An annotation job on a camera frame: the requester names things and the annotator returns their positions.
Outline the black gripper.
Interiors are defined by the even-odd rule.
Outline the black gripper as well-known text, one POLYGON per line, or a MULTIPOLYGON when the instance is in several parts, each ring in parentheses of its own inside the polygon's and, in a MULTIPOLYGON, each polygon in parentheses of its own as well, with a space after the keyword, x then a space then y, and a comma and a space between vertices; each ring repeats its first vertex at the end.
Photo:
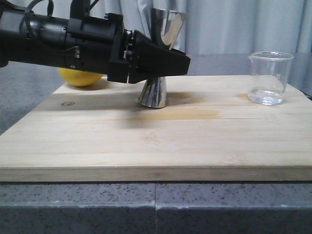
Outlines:
POLYGON ((71 13, 66 44, 78 48, 73 56, 65 57, 65 67, 106 74, 109 81, 130 84, 188 73, 191 59, 185 53, 157 45, 138 30, 134 31, 129 64, 124 58, 126 39, 122 15, 109 13, 100 19, 86 13, 71 13))

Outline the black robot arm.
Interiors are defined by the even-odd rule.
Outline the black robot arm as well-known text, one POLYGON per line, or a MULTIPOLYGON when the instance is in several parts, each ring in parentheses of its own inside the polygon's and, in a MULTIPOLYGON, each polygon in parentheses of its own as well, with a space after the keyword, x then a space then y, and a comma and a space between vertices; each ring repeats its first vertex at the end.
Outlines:
POLYGON ((123 16, 90 16, 88 0, 74 0, 69 19, 53 17, 49 1, 46 15, 33 12, 32 1, 21 7, 0 3, 0 65, 10 61, 106 74, 120 83, 178 76, 188 72, 190 58, 170 48, 160 37, 149 39, 128 31, 123 16))

